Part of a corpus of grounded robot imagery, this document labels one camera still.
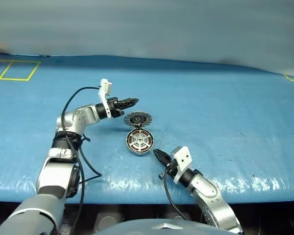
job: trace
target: blue tarp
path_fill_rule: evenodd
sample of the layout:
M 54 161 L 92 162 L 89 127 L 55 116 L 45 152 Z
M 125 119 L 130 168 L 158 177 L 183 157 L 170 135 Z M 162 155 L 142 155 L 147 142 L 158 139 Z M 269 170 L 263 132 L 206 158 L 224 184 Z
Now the blue tarp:
M 246 67 L 108 56 L 26 57 L 40 61 L 28 81 L 0 80 L 0 201 L 19 202 L 35 184 L 72 93 L 113 82 L 112 96 L 139 98 L 126 113 L 143 110 L 155 148 L 189 147 L 193 168 L 215 182 L 229 203 L 294 200 L 294 82 Z M 0 62 L 0 74 L 9 62 Z M 5 77 L 28 78 L 35 63 L 14 62 Z M 84 91 L 69 110 L 99 103 Z M 102 177 L 86 184 L 85 203 L 168 203 L 152 153 L 130 153 L 123 118 L 87 127 L 84 153 Z M 85 168 L 86 177 L 92 172 Z M 192 199 L 169 179 L 176 203 Z M 79 201 L 80 193 L 68 202 Z

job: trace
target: white wall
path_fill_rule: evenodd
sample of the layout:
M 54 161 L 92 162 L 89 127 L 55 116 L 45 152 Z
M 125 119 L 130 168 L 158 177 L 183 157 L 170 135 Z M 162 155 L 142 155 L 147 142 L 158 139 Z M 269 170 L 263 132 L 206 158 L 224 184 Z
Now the white wall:
M 294 75 L 294 0 L 0 0 L 0 50 L 231 63 Z

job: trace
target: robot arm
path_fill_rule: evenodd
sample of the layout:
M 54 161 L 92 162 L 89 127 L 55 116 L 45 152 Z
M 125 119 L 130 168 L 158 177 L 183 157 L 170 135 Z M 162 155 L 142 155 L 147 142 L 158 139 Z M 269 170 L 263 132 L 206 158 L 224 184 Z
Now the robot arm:
M 111 82 L 102 79 L 99 88 L 101 103 L 86 105 L 65 113 L 62 129 L 61 117 L 52 146 L 40 172 L 37 195 L 23 201 L 0 226 L 1 234 L 56 234 L 59 230 L 67 198 L 77 194 L 80 169 L 74 151 L 68 145 L 70 139 L 75 152 L 82 145 L 85 127 L 104 118 L 116 118 L 124 114 L 123 109 L 134 106 L 139 100 L 128 98 L 118 101 L 110 94 Z
M 191 170 L 192 157 L 188 147 L 177 147 L 171 157 L 154 149 L 157 159 L 169 168 L 169 175 L 175 184 L 181 183 L 190 192 L 195 204 L 201 209 L 207 224 L 235 234 L 243 234 L 243 229 L 233 210 L 222 198 L 220 189 L 203 177 L 198 170 Z

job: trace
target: metal disc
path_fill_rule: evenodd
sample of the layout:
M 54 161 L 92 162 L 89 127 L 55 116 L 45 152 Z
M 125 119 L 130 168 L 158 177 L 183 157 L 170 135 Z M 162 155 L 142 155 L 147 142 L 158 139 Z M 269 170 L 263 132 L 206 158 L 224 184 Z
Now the metal disc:
M 151 124 L 151 121 L 151 115 L 143 111 L 135 111 L 124 117 L 125 124 L 135 128 L 148 126 Z
M 132 153 L 142 156 L 153 147 L 153 136 L 145 129 L 134 129 L 126 136 L 126 145 Z

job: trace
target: circular brake disc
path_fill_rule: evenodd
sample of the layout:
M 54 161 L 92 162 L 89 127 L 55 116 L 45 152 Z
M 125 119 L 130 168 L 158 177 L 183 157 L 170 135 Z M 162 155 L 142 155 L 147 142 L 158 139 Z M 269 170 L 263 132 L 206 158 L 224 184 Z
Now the circular brake disc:
M 148 126 L 151 124 L 151 121 L 151 115 L 143 111 L 135 111 L 124 117 L 125 124 L 134 128 Z

